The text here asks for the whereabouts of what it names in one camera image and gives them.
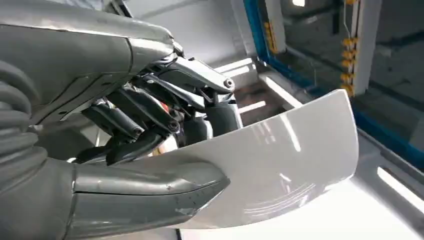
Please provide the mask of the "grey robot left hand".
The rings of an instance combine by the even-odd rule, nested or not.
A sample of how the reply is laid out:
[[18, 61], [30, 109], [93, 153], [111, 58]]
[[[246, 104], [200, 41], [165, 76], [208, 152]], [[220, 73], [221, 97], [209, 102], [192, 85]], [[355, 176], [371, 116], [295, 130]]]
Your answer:
[[215, 164], [148, 159], [241, 127], [233, 81], [166, 28], [49, 0], [0, 3], [0, 237], [98, 238], [190, 221], [230, 179]]

